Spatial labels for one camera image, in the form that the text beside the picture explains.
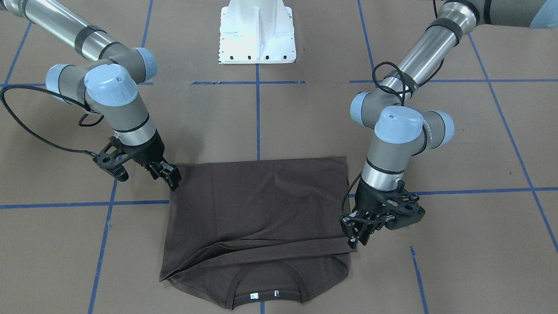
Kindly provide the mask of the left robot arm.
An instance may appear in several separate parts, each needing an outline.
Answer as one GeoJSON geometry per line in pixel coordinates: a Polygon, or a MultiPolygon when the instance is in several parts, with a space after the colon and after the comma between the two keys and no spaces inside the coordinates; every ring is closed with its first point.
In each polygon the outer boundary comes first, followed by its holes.
{"type": "Polygon", "coordinates": [[[455,132],[452,118],[441,111],[420,112],[407,103],[431,80],[452,48],[483,24],[552,29],[557,26],[555,0],[447,0],[435,20],[398,64],[381,80],[373,74],[375,91],[361,92],[350,116],[373,130],[360,175],[355,179],[355,206],[343,212],[340,225],[355,249],[383,227],[397,230],[425,215],[419,196],[406,190],[403,175],[412,156],[442,147],[455,132]]]}

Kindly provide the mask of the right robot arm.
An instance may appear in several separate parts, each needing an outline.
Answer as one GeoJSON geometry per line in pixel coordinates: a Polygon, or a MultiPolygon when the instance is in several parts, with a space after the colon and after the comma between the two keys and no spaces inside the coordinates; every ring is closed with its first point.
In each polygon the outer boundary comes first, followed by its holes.
{"type": "Polygon", "coordinates": [[[153,179],[162,178],[174,191],[181,180],[177,166],[166,161],[165,145],[138,93],[138,84],[155,77],[155,56],[146,48],[128,48],[103,28],[55,0],[3,0],[1,10],[25,18],[89,60],[76,66],[58,64],[45,78],[43,92],[85,115],[100,115],[114,131],[99,152],[80,150],[118,181],[126,181],[124,163],[133,160],[153,179]]]}

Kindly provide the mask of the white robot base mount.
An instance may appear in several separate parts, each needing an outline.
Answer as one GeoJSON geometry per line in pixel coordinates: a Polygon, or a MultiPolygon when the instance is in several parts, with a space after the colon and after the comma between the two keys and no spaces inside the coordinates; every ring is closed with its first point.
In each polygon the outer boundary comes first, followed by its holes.
{"type": "Polygon", "coordinates": [[[231,0],[220,18],[220,64],[296,61],[293,11],[282,0],[231,0]]]}

